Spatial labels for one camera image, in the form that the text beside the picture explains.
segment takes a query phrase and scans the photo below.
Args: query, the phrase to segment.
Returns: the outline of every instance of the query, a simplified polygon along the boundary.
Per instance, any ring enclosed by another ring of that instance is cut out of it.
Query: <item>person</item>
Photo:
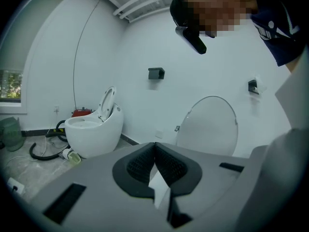
[[[292,0],[173,0],[170,13],[177,26],[216,35],[251,16],[277,65],[292,72],[305,47]]]

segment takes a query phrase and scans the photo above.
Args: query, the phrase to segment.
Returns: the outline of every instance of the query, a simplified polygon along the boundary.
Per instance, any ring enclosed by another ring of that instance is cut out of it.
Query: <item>toilet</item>
[[[109,153],[116,148],[124,114],[120,106],[114,103],[115,95],[116,88],[108,88],[96,111],[65,121],[68,143],[82,158]]]
[[[218,96],[199,100],[176,127],[179,147],[232,156],[238,140],[238,123],[232,106]]]

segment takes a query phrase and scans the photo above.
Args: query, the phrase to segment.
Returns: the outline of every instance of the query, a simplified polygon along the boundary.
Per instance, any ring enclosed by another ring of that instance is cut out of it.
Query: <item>gray floor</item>
[[[17,151],[10,152],[6,148],[0,150],[0,169],[4,181],[10,177],[25,185],[22,197],[29,202],[46,184],[53,181],[72,166],[67,160],[57,158],[50,161],[33,161],[29,155],[29,148],[36,142],[34,153],[41,155],[45,150],[45,136],[28,137],[24,145]],[[58,138],[47,140],[47,151],[45,156],[50,156],[65,148],[66,143]],[[120,139],[115,150],[131,146]]]

